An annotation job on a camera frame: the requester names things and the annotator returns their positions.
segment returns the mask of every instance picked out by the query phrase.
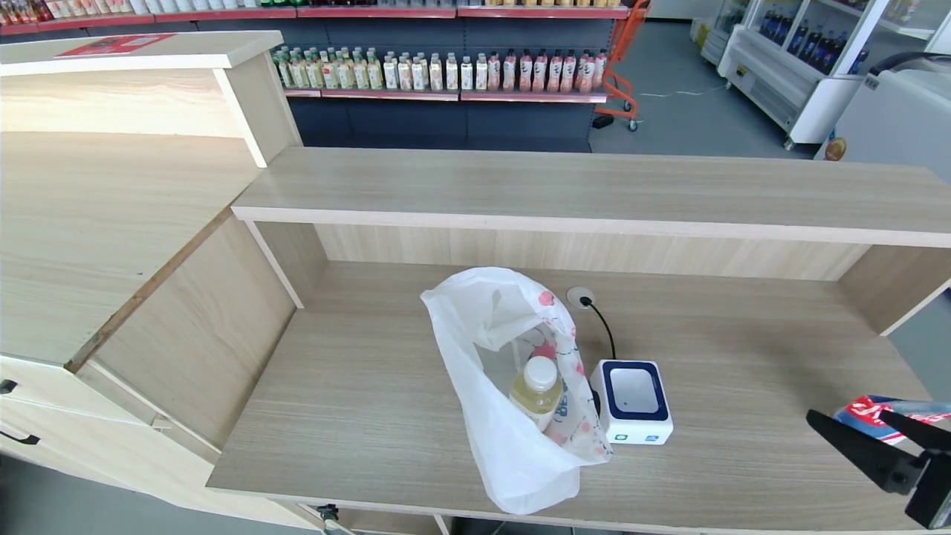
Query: counter top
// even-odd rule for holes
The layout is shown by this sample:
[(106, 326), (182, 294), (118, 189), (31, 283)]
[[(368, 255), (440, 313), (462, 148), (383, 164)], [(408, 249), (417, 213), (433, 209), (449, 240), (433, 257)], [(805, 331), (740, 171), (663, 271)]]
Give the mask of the counter top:
[(243, 219), (951, 248), (925, 168), (540, 152), (291, 148)]
[(0, 150), (0, 352), (56, 365), (258, 172), (238, 138), (4, 132)]
[[(924, 388), (834, 283), (765, 279), (524, 270), (559, 295), (576, 285), (597, 295), (618, 358), (658, 363), (675, 428), (664, 446), (617, 446), (609, 463), (582, 468), (577, 497), (503, 514), (479, 479), (419, 300), (459, 270), (331, 263), (208, 486), (650, 533), (923, 532), (906, 498), (868, 482), (805, 413), (870, 393), (927, 399)], [(604, 328), (592, 313), (573, 318), (590, 372), (609, 356)]]
[(230, 69), (283, 42), (281, 32), (186, 31), (126, 54), (58, 54), (103, 39), (80, 37), (0, 46), (0, 76), (91, 70)]

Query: bottle cap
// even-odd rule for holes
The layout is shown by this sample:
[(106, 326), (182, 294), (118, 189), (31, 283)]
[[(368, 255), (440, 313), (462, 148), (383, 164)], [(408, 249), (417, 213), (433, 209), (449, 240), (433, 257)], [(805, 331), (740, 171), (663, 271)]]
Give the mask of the bottle cap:
[(536, 392), (547, 391), (558, 379), (558, 368), (554, 365), (554, 361), (540, 355), (529, 359), (522, 373), (525, 384)]

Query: drawer handle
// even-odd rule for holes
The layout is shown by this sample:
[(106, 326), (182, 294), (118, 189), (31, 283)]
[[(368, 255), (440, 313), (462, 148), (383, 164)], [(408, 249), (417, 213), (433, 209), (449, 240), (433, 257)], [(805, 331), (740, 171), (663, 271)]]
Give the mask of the drawer handle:
[(10, 379), (0, 381), (0, 396), (13, 392), (13, 389), (16, 388), (17, 385), (18, 383), (16, 381), (11, 381)]
[(37, 444), (37, 443), (40, 442), (40, 437), (38, 437), (38, 436), (36, 436), (36, 435), (30, 435), (29, 437), (27, 437), (27, 438), (25, 438), (25, 439), (18, 439), (18, 438), (16, 438), (16, 437), (14, 437), (13, 435), (8, 435), (7, 433), (5, 433), (5, 432), (3, 432), (3, 431), (0, 431), (0, 435), (3, 435), (3, 436), (5, 436), (5, 437), (9, 438), (10, 440), (16, 441), (16, 442), (18, 442), (18, 443), (20, 443), (20, 444), (25, 444), (25, 445), (27, 445), (27, 446), (33, 446), (33, 445), (35, 445), (35, 444)]

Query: display refrigerator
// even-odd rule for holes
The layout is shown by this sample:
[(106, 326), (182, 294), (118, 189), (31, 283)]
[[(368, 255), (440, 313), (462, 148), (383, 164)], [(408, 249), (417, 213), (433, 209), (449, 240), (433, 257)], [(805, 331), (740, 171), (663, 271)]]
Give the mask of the display refrigerator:
[(951, 0), (751, 0), (717, 71), (786, 133), (820, 144), (868, 67), (899, 52), (951, 52)]

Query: yellow liquid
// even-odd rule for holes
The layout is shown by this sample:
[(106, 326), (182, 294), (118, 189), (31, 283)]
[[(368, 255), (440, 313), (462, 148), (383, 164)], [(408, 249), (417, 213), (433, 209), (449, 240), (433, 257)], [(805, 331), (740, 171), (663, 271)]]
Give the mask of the yellow liquid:
[(558, 407), (558, 402), (561, 401), (561, 377), (558, 377), (551, 388), (539, 392), (529, 388), (525, 384), (525, 377), (519, 373), (512, 382), (512, 393), (509, 394), (509, 398), (535, 422), (540, 430), (544, 431), (552, 420), (552, 414)]

